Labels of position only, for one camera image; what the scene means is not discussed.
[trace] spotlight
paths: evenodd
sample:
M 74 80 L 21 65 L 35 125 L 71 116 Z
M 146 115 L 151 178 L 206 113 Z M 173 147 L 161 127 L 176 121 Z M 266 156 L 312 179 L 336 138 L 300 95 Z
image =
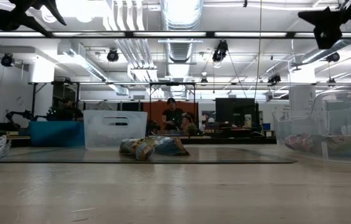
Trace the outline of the spotlight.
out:
M 108 56 L 106 56 L 108 61 L 110 62 L 117 62 L 119 60 L 119 54 L 117 49 L 110 49 Z
M 5 53 L 1 59 L 1 65 L 4 67 L 12 67 L 15 64 L 15 59 L 12 57 L 11 53 Z
M 208 83 L 207 81 L 207 78 L 203 77 L 201 80 L 200 80 L 201 83 Z
M 336 83 L 334 78 L 330 78 L 329 80 L 326 81 L 327 83 Z
M 326 57 L 326 61 L 329 63 L 338 62 L 339 60 L 340 60 L 340 55 L 337 52 Z
M 220 40 L 217 48 L 214 50 L 213 62 L 221 62 L 227 56 L 228 44 L 226 40 Z
M 280 81 L 282 81 L 282 80 L 281 80 L 281 76 L 279 76 L 279 74 L 270 75 L 268 77 L 268 83 L 278 83 Z

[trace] black mat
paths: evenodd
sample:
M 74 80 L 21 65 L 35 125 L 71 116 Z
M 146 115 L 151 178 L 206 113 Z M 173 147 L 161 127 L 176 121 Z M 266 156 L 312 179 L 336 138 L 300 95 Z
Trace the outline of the black mat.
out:
M 117 149 L 12 148 L 0 162 L 110 163 L 110 164 L 290 164 L 296 160 L 235 147 L 187 147 L 190 156 L 154 154 L 148 161 L 122 155 Z

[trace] computer monitor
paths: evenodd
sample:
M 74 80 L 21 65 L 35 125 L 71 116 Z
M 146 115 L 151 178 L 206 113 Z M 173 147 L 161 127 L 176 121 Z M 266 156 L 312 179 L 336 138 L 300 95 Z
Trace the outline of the computer monitor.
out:
M 256 103 L 254 98 L 216 98 L 216 121 L 237 126 L 243 126 L 245 115 L 250 114 L 251 120 L 256 121 Z

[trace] black metal pole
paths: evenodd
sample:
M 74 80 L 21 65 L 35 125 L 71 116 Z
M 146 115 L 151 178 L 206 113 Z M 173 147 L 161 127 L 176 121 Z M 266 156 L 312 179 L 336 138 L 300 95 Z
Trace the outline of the black metal pole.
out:
M 36 87 L 37 87 L 37 83 L 33 83 L 33 98 L 32 98 L 32 116 L 34 116 L 34 106 L 35 106 L 35 102 L 36 102 Z
M 196 111 L 196 85 L 194 84 L 194 113 L 195 113 L 195 125 L 199 128 L 199 119 Z
M 80 83 L 77 83 L 77 93 L 76 93 L 76 108 L 78 109 L 78 102 L 80 101 Z
M 152 84 L 149 84 L 149 120 L 152 121 Z

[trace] plastic tray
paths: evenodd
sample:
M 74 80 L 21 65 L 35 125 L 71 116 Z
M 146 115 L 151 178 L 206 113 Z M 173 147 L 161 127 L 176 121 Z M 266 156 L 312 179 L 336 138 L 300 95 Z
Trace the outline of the plastic tray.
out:
M 273 113 L 279 148 L 324 160 L 351 161 L 351 91 L 319 95 L 306 114 Z

